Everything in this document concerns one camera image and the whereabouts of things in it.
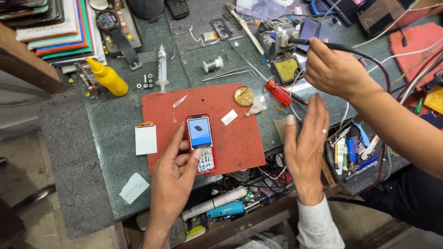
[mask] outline soldering sponge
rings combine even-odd
[[[276,67],[282,80],[286,82],[295,78],[294,72],[299,66],[294,58],[289,58],[281,62],[276,62]]]

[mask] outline wrist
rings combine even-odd
[[[363,79],[360,83],[356,83],[358,87],[349,94],[346,99],[352,105],[358,105],[359,103],[365,103],[369,98],[372,98],[375,94],[386,93],[386,91],[372,78]]]
[[[171,226],[149,219],[146,226],[143,249],[167,249],[169,245],[169,230]]]
[[[315,206],[323,200],[323,185],[320,181],[315,183],[299,182],[295,184],[299,202],[305,206]]]

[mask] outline red mat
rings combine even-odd
[[[406,47],[402,46],[401,42],[402,36],[399,31],[392,33],[389,36],[389,41],[391,42],[391,50],[393,54],[404,54],[404,53],[419,51],[432,46],[434,43],[438,42],[438,40],[443,38],[443,27],[438,26],[435,23],[427,23],[424,25],[403,29],[402,31],[404,33],[404,36],[406,37],[406,40],[408,41],[408,45]],[[404,73],[411,66],[417,63],[417,61],[421,60],[424,56],[426,56],[427,54],[429,54],[430,52],[432,52],[441,45],[443,45],[443,42],[440,42],[439,44],[437,44],[432,49],[429,49],[428,51],[417,54],[399,56],[396,57],[395,59],[397,60],[398,65],[400,66],[402,72]],[[429,58],[421,62],[405,76],[407,82],[412,81],[414,76],[418,73],[423,64],[427,60],[429,60]],[[434,74],[440,71],[441,69],[443,69],[443,64],[440,64],[433,71],[428,73],[423,78],[423,80],[417,85],[416,87],[417,90],[421,90],[420,86],[432,80],[434,78]]]
[[[142,97],[143,120],[153,121],[157,128],[157,153],[148,155],[149,168],[157,162],[169,141],[186,117],[208,113],[213,136],[217,169],[205,176],[226,174],[265,165],[263,145],[255,115],[246,118],[250,107],[241,107],[234,101],[234,91],[244,86],[234,83],[220,86],[169,91],[167,94],[150,93]],[[186,99],[175,108],[178,100]],[[225,125],[221,119],[231,110],[238,117]],[[174,112],[176,123],[173,123]]]

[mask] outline box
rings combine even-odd
[[[358,13],[358,20],[370,38],[380,34],[409,8],[413,0],[375,0],[365,4]],[[421,0],[391,30],[405,27],[419,18],[438,14],[442,10],[443,0]]]

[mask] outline phone screen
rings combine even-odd
[[[211,131],[208,117],[189,119],[188,129],[192,148],[201,145],[211,145]]]

